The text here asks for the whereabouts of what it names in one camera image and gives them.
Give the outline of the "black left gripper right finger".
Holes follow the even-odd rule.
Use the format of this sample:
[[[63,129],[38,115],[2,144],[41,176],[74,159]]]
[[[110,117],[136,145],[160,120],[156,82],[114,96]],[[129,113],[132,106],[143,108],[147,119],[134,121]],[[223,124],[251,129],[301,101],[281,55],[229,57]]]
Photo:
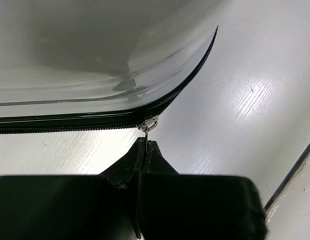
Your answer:
[[[138,184],[138,222],[147,240],[263,240],[265,211],[242,176],[179,174],[150,141]]]

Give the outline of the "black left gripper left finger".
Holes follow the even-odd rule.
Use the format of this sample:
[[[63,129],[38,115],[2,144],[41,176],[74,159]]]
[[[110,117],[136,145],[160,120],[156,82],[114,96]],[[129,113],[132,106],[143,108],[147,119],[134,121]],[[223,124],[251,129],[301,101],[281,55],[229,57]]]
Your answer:
[[[145,140],[100,174],[1,175],[0,240],[137,240]]]

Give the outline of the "grey-lined suitcase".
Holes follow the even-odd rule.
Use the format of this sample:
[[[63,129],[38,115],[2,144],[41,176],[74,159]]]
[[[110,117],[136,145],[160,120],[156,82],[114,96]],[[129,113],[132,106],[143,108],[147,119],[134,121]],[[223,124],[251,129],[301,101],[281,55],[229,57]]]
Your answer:
[[[221,0],[0,0],[0,134],[129,129],[204,65]]]

